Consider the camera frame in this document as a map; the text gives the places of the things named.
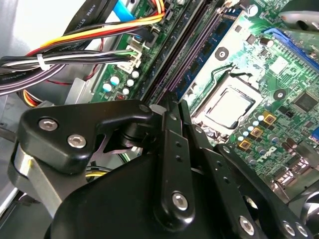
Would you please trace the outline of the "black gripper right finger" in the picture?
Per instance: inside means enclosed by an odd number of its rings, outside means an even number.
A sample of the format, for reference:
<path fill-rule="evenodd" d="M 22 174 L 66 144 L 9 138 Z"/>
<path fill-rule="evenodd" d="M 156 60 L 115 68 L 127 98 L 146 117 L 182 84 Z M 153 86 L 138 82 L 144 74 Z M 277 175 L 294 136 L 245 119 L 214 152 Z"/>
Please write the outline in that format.
<path fill-rule="evenodd" d="M 181 101 L 183 131 L 191 144 L 192 163 L 214 186 L 218 226 L 226 239 L 311 239 L 312 232 L 289 207 L 225 144 L 213 147 L 192 124 Z"/>

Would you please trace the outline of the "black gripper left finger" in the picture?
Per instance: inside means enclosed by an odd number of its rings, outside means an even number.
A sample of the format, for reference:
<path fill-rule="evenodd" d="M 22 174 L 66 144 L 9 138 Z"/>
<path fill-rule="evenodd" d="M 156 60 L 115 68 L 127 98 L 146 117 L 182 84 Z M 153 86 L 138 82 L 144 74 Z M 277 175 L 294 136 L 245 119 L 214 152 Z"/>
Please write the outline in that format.
<path fill-rule="evenodd" d="M 159 105 L 139 100 L 63 105 L 26 111 L 19 122 L 12 165 L 17 187 L 36 196 L 51 216 L 76 189 L 92 159 L 133 147 L 158 162 L 154 210 L 163 224 L 195 216 L 188 141 L 180 104 L 168 93 Z"/>

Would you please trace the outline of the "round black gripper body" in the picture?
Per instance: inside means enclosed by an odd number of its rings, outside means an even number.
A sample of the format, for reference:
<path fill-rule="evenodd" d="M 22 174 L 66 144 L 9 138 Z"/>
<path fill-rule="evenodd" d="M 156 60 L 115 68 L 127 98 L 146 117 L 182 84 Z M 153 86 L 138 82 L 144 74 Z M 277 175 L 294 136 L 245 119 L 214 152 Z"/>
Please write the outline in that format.
<path fill-rule="evenodd" d="M 59 206 L 50 239 L 241 239 L 237 209 L 222 198 L 233 185 L 216 153 L 203 150 L 203 172 L 192 171 L 195 218 L 183 230 L 169 231 L 154 215 L 157 162 L 149 156 L 122 166 L 71 193 Z"/>

